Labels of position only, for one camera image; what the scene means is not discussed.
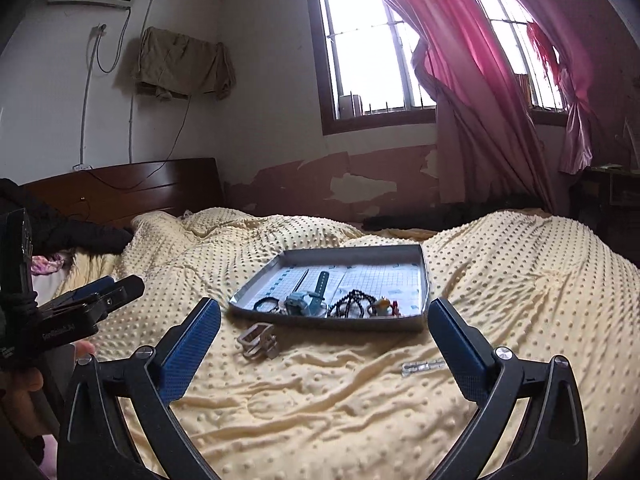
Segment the person's left hand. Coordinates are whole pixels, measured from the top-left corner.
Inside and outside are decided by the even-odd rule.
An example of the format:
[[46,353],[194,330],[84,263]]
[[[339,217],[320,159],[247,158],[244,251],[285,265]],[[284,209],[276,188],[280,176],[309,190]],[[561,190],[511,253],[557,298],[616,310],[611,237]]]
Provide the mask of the person's left hand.
[[52,350],[44,358],[49,378],[38,367],[24,372],[1,373],[1,443],[17,443],[60,431],[54,409],[64,396],[79,358],[96,351],[87,339]]

